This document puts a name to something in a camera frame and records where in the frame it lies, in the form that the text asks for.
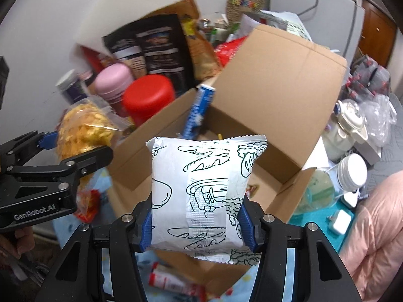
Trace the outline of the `person's left hand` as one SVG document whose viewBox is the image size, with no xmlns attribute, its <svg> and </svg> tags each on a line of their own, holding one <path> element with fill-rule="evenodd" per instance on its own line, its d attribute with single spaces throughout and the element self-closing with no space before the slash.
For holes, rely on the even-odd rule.
<svg viewBox="0 0 403 302">
<path fill-rule="evenodd" d="M 33 228 L 30 226 L 1 235 L 1 247 L 8 254 L 19 259 L 22 254 L 32 251 L 35 247 Z"/>
</svg>

